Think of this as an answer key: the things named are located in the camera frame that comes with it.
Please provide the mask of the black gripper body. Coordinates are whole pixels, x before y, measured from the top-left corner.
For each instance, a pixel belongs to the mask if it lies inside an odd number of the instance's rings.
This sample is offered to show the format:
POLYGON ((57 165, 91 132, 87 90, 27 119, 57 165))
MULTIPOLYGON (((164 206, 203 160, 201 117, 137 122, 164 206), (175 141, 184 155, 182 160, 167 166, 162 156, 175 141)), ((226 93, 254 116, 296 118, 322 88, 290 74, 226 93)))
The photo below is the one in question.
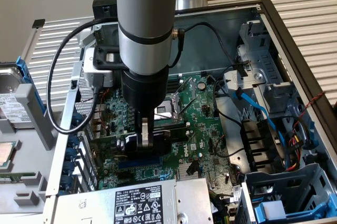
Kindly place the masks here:
POLYGON ((126 102, 141 114, 150 114, 166 96, 169 68, 153 75, 122 72, 122 94, 126 102))

